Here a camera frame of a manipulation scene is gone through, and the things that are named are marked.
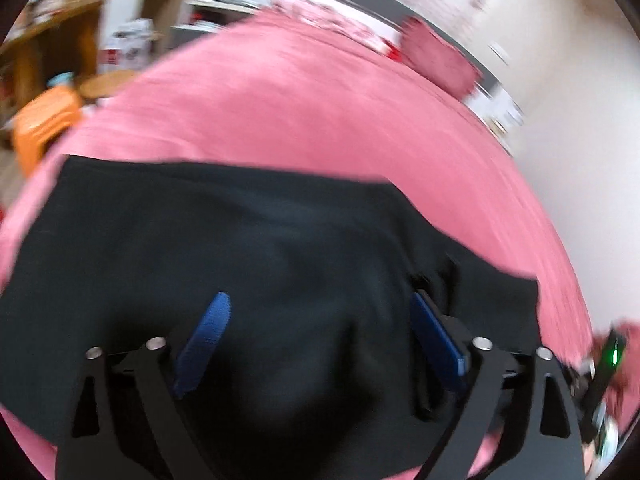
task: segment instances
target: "orange stool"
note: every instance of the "orange stool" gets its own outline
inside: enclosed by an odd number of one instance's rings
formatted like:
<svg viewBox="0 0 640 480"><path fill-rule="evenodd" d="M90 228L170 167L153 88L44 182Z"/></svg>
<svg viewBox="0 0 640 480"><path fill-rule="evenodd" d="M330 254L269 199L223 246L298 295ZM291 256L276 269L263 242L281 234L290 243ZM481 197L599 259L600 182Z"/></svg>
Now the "orange stool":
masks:
<svg viewBox="0 0 640 480"><path fill-rule="evenodd" d="M30 176L47 149L82 118L82 100L67 86L55 86L14 117L14 150L24 176Z"/></svg>

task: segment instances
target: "wooden floor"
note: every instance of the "wooden floor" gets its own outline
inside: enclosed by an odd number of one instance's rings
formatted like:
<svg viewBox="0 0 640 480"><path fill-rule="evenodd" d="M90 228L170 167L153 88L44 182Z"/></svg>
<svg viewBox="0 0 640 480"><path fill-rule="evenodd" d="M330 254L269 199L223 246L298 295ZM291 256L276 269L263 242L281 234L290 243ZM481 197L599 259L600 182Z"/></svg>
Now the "wooden floor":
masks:
<svg viewBox="0 0 640 480"><path fill-rule="evenodd" d="M15 153L0 148L0 205L3 210L6 211L14 202L23 185L24 177L15 160Z"/></svg>

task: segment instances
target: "black garment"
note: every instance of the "black garment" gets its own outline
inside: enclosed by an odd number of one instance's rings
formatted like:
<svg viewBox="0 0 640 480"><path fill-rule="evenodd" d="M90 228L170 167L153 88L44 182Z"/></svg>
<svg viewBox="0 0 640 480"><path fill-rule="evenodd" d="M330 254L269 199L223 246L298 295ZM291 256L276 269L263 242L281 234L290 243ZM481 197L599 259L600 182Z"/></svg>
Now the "black garment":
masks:
<svg viewBox="0 0 640 480"><path fill-rule="evenodd" d="M389 184L80 157L0 299L0 402L53 443L84 351L231 319L180 407L230 478L370 479L420 465L451 412L414 416L410 276L505 349L539 344L535 282L426 222Z"/></svg>

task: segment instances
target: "pillow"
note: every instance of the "pillow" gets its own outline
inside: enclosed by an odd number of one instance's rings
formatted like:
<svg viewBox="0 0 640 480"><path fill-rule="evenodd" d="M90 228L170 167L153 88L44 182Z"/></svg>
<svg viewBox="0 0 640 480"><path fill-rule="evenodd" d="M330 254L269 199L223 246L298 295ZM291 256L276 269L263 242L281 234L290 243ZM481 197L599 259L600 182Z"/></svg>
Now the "pillow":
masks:
<svg viewBox="0 0 640 480"><path fill-rule="evenodd" d="M458 101L469 95L482 74L429 25L408 18L402 25L400 51L404 63Z"/></svg>

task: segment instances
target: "silver bolt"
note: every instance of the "silver bolt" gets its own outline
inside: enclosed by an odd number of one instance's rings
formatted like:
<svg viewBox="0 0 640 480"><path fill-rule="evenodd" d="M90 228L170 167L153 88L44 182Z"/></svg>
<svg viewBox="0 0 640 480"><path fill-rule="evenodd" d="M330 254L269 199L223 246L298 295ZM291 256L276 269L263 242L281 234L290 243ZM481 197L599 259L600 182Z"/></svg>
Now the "silver bolt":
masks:
<svg viewBox="0 0 640 480"><path fill-rule="evenodd" d="M484 350L485 352L488 352L494 347L491 340L485 337L475 337L472 343L478 350Z"/></svg>
<svg viewBox="0 0 640 480"><path fill-rule="evenodd" d="M84 356L87 359L97 359L98 357L100 357L102 355L102 348L100 348L99 346L94 346L92 348L89 348L85 353Z"/></svg>
<svg viewBox="0 0 640 480"><path fill-rule="evenodd" d="M551 361L551 359L554 356L554 353L551 350L549 350L549 348L546 348L544 346L539 346L538 348L536 348L536 355L540 359L544 359L545 361Z"/></svg>
<svg viewBox="0 0 640 480"><path fill-rule="evenodd" d="M166 339L164 337L152 337L146 342L146 348L148 350L159 350L166 346Z"/></svg>

